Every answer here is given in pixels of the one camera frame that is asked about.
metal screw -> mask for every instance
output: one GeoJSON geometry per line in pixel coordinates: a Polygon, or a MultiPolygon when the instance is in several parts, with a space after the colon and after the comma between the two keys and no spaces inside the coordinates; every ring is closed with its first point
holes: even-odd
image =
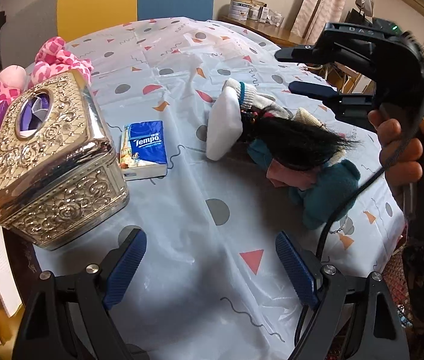
{"type": "Polygon", "coordinates": [[[370,274],[370,277],[372,278],[372,279],[374,279],[375,281],[382,281],[382,275],[380,274],[380,273],[378,273],[378,272],[372,272],[371,274],[370,274]]]}
{"type": "Polygon", "coordinates": [[[99,266],[97,264],[90,264],[87,266],[87,268],[85,269],[85,271],[88,274],[94,274],[99,270],[99,266]]]}
{"type": "Polygon", "coordinates": [[[50,278],[50,271],[43,271],[40,273],[39,277],[41,280],[47,280],[48,278],[50,278]]]}
{"type": "Polygon", "coordinates": [[[337,268],[333,265],[324,265],[323,267],[324,273],[328,275],[335,275],[337,273],[337,268]]]}

teal plush toy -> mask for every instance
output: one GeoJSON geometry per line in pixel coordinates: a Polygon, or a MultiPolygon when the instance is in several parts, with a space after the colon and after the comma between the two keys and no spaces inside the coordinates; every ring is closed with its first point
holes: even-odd
{"type": "MultiPolygon", "coordinates": [[[[259,139],[253,141],[247,152],[252,160],[263,170],[269,168],[272,155],[265,143],[259,139]]],[[[289,188],[289,197],[294,204],[304,205],[302,222],[310,229],[323,225],[337,206],[358,188],[360,172],[349,160],[342,160],[332,166],[324,167],[317,175],[317,182],[308,190],[289,188]]],[[[340,213],[342,218],[352,208],[355,199],[340,213]]]]}

red triangle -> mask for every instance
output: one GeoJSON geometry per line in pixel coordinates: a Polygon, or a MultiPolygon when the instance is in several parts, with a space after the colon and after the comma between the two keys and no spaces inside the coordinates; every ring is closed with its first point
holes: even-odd
{"type": "Polygon", "coordinates": [[[249,266],[250,270],[254,273],[254,275],[256,275],[258,271],[258,266],[261,264],[264,249],[247,251],[239,254],[240,257],[244,259],[245,263],[249,266]]]}

blue gripper pad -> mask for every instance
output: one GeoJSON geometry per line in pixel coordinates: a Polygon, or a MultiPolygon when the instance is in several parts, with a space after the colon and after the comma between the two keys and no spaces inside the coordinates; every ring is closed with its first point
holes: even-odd
{"type": "Polygon", "coordinates": [[[292,243],[283,231],[275,239],[275,250],[300,302],[315,310],[319,304],[317,290],[322,286],[320,262],[312,252],[303,250],[297,242],[292,243]]]}
{"type": "Polygon", "coordinates": [[[106,295],[102,301],[106,310],[110,310],[113,305],[122,301],[130,281],[142,261],[146,247],[147,236],[139,229],[107,279],[106,295]]]}

oval opening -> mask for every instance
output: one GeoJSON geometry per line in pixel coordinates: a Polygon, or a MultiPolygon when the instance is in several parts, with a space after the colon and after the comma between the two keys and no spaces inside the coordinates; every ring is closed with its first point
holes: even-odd
{"type": "Polygon", "coordinates": [[[22,107],[18,133],[21,138],[29,138],[40,129],[50,110],[50,96],[40,92],[31,97],[22,107]]]}

